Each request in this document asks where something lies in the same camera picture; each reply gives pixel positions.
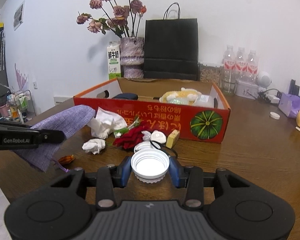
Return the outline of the white round speaker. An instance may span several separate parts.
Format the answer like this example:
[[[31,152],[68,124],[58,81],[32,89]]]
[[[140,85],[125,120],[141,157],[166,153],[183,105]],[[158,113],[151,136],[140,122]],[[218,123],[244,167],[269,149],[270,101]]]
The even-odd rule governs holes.
[[[258,91],[264,92],[271,85],[272,79],[267,72],[261,71],[257,75]]]

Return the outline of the small white tissue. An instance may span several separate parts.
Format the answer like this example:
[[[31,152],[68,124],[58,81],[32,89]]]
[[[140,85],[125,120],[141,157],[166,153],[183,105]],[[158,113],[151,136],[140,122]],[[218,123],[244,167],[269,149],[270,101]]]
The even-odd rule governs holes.
[[[106,141],[103,139],[90,139],[82,146],[85,153],[99,154],[106,147]]]

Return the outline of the white plastic jar lid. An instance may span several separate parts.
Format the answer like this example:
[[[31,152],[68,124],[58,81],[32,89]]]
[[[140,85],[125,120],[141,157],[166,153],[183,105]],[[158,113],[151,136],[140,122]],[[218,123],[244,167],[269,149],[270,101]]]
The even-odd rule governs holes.
[[[138,180],[154,184],[163,180],[170,166],[170,159],[161,150],[148,148],[136,152],[130,161],[131,168]]]

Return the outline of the red cardboard pumpkin box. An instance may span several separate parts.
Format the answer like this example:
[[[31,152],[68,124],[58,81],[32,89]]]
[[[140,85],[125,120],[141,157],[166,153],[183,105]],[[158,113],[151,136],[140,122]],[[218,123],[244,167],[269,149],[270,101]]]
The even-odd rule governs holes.
[[[212,98],[211,106],[189,106],[163,103],[166,92],[194,89]],[[102,108],[122,116],[131,124],[138,116],[151,131],[169,135],[179,130],[181,139],[221,143],[231,108],[213,82],[178,79],[116,78],[91,87],[74,96],[76,105]]]

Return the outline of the white shell ornament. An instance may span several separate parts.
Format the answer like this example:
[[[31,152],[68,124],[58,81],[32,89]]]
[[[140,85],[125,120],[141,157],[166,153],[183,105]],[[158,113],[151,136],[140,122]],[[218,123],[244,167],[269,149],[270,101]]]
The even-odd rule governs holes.
[[[151,141],[160,143],[160,144],[165,144],[167,139],[166,135],[162,133],[161,131],[155,130],[151,134]]]

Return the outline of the orange dried flower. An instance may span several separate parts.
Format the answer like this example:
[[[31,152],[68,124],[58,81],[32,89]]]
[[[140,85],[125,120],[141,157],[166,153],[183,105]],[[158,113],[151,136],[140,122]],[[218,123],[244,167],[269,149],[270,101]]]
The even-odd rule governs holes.
[[[72,155],[66,155],[59,159],[53,158],[52,161],[55,165],[57,165],[57,167],[59,169],[61,169],[62,171],[67,173],[67,172],[69,172],[69,169],[65,168],[64,165],[68,165],[68,164],[72,163],[74,160],[75,160],[75,157],[72,154]]]

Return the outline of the white patterned tin box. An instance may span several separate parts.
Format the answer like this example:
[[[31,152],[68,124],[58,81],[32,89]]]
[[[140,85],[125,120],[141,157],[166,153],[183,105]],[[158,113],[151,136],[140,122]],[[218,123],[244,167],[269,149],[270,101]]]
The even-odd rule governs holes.
[[[258,98],[259,87],[258,85],[250,82],[245,82],[242,80],[236,80],[235,85],[235,95],[255,100]]]

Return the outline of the yellow white plush toy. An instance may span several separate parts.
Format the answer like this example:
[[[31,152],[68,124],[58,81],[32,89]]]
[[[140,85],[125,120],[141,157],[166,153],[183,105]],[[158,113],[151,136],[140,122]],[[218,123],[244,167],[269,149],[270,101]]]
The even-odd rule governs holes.
[[[159,102],[191,106],[201,95],[202,93],[195,89],[181,88],[179,91],[166,92],[159,98]]]

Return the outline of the white calendar card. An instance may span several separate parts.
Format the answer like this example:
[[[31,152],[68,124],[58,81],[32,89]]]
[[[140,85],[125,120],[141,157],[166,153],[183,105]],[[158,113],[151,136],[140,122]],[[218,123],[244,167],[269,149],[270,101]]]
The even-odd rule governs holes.
[[[72,97],[70,97],[70,96],[54,96],[53,100],[54,100],[55,106],[57,106],[57,105],[65,102],[65,101],[67,101],[67,100],[69,100],[71,98]]]

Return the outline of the purple tissue pack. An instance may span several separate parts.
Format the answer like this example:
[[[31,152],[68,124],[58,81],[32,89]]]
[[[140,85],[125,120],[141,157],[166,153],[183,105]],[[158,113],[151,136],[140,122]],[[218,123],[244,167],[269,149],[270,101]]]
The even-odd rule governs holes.
[[[296,119],[300,111],[300,96],[282,93],[279,101],[279,109],[286,117]]]

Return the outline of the large white tissue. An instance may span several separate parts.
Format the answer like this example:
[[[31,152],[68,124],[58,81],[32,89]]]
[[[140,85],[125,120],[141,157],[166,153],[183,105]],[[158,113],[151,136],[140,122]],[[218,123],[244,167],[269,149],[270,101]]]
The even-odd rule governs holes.
[[[126,128],[125,119],[117,113],[98,108],[96,116],[88,124],[91,128],[91,136],[98,139],[107,139],[110,133],[116,130]]]

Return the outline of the empty clear glass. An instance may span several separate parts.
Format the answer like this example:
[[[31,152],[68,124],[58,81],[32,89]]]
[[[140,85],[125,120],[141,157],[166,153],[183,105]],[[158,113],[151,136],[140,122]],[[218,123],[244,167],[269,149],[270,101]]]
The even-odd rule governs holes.
[[[234,94],[236,87],[235,74],[222,74],[221,77],[221,90],[226,94]]]

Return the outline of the black upright device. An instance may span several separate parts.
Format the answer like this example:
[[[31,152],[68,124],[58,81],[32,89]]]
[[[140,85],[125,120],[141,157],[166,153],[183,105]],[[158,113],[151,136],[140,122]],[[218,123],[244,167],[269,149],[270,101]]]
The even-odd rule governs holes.
[[[299,96],[300,87],[296,85],[296,81],[291,79],[288,94]]]

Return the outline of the purple woven cloth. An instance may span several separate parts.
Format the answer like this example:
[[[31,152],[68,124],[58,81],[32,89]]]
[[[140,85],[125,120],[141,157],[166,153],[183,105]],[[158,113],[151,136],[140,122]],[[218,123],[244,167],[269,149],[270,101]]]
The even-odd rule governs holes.
[[[95,117],[95,110],[78,105],[61,111],[32,126],[32,129],[47,132],[37,148],[14,150],[21,159],[41,172],[46,172],[63,141],[72,137]]]

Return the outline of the white power adapter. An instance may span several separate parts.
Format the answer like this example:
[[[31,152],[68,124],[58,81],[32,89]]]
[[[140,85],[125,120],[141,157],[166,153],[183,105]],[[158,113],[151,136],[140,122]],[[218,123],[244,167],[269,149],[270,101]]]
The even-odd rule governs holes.
[[[275,95],[266,94],[265,98],[266,98],[266,102],[273,104],[273,105],[278,105],[280,102],[280,98],[278,98]]]

